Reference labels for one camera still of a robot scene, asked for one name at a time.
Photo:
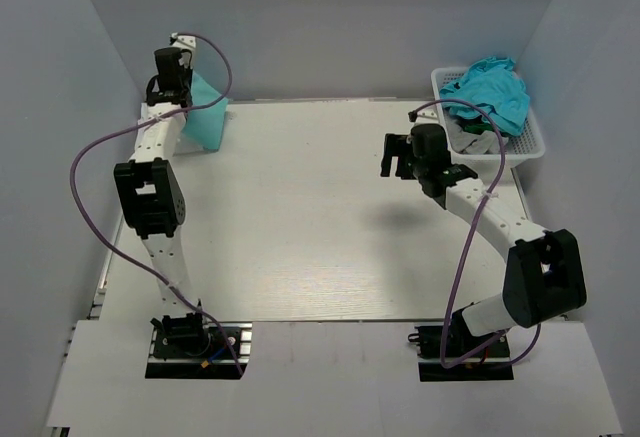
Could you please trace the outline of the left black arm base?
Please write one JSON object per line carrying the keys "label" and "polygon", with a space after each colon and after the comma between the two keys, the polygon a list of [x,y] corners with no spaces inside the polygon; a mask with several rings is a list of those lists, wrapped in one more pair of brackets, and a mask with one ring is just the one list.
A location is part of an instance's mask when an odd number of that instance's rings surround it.
{"label": "left black arm base", "polygon": [[147,379],[239,380],[249,362],[250,323],[217,327],[199,314],[151,320]]}

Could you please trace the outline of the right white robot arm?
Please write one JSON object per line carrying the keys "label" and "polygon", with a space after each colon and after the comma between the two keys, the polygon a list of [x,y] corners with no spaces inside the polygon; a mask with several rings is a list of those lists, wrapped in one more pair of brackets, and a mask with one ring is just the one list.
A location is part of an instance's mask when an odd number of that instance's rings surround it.
{"label": "right white robot arm", "polygon": [[426,196],[467,222],[506,264],[499,294],[454,312],[459,325],[451,341],[459,353],[475,355],[491,333],[530,328],[586,304],[576,237],[519,216],[474,170],[453,162],[442,126],[419,124],[407,135],[386,134],[381,174],[417,181]]}

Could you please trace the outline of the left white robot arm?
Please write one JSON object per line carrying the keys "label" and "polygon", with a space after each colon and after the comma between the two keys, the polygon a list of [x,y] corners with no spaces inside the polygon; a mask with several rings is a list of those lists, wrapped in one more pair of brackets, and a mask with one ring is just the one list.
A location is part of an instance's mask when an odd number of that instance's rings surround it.
{"label": "left white robot arm", "polygon": [[157,74],[148,82],[143,105],[147,126],[132,157],[114,168],[125,221],[141,239],[151,268],[165,278],[158,283],[162,313],[173,318],[189,308],[170,288],[193,297],[181,241],[186,203],[171,167],[186,124],[184,109],[192,103],[192,57],[193,51],[179,42],[154,52]]}

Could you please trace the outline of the green t shirt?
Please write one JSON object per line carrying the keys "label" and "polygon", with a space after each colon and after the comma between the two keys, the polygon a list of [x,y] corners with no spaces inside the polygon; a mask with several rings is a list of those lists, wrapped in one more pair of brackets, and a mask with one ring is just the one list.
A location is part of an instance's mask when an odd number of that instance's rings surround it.
{"label": "green t shirt", "polygon": [[[199,74],[193,74],[192,97],[195,105],[208,104],[221,94]],[[180,136],[177,153],[218,151],[222,142],[229,100],[221,99],[215,106],[191,111]]]}

